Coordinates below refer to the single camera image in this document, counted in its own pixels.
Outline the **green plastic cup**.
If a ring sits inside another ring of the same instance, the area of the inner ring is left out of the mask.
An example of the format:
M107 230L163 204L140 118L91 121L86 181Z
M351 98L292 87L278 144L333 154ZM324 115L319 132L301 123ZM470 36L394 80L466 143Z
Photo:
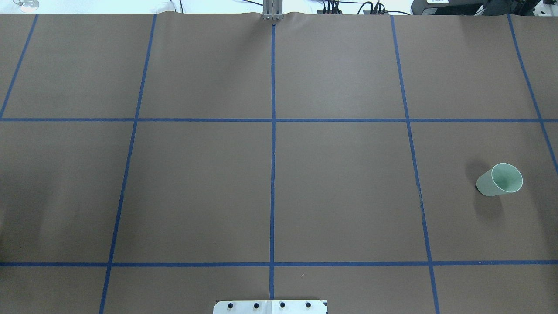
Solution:
M508 163L494 165L476 181L478 192L487 197L516 193L523 185L522 173Z

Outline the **black box white label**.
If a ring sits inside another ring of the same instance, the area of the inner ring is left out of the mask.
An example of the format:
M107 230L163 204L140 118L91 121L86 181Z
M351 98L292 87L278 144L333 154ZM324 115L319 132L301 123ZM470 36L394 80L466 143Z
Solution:
M473 16L484 0L413 0L413 15Z

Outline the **clear tape roll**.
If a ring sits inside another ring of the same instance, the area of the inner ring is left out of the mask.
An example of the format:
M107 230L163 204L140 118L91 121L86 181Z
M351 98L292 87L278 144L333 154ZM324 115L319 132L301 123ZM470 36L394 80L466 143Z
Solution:
M34 13L40 6L39 0L13 0L21 12Z

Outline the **aluminium frame post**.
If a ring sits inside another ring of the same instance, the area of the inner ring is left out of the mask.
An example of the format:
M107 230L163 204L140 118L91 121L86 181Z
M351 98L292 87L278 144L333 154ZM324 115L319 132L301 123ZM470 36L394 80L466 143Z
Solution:
M263 20L283 20L283 0L263 0L262 8Z

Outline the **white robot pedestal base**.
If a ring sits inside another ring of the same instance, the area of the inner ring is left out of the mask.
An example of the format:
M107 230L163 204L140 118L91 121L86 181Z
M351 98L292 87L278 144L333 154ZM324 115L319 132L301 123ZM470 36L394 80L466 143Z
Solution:
M214 314L327 314L326 300L222 300Z

